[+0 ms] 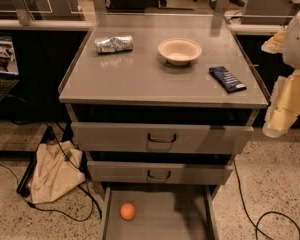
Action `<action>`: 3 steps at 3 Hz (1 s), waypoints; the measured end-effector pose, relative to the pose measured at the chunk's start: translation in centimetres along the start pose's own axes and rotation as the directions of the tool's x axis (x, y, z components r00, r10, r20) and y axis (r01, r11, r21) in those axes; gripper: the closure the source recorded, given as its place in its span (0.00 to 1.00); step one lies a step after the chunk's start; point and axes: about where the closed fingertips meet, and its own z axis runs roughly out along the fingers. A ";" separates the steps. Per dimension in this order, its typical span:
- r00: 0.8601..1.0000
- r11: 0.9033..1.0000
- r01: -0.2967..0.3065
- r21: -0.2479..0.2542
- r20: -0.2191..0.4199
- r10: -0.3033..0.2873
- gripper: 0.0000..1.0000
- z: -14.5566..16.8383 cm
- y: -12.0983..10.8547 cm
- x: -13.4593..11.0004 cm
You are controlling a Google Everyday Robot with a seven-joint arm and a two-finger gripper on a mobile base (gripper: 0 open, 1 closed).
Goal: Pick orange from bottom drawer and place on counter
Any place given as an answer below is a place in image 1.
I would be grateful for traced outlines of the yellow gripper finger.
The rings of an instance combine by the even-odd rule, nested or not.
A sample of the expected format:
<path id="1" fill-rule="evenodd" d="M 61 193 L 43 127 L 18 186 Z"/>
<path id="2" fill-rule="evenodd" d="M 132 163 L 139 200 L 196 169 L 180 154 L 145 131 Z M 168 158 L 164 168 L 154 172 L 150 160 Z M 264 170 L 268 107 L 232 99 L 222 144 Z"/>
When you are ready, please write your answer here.
<path id="1" fill-rule="evenodd" d="M 274 84 L 263 133 L 271 138 L 286 134 L 300 116 L 300 69 L 290 76 L 279 76 Z"/>
<path id="2" fill-rule="evenodd" d="M 261 50 L 270 54 L 282 53 L 286 30 L 287 27 L 280 29 L 274 36 L 263 43 Z"/>

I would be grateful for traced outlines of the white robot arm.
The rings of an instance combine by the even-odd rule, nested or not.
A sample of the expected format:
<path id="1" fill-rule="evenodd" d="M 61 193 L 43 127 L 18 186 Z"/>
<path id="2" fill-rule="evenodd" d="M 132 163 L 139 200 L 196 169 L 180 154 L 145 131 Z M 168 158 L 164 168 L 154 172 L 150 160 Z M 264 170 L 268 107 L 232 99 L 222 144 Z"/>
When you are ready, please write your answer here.
<path id="1" fill-rule="evenodd" d="M 278 138 L 300 116 L 300 10 L 283 30 L 262 45 L 262 50 L 281 53 L 283 62 L 294 69 L 288 77 L 278 77 L 265 115 L 263 133 Z"/>

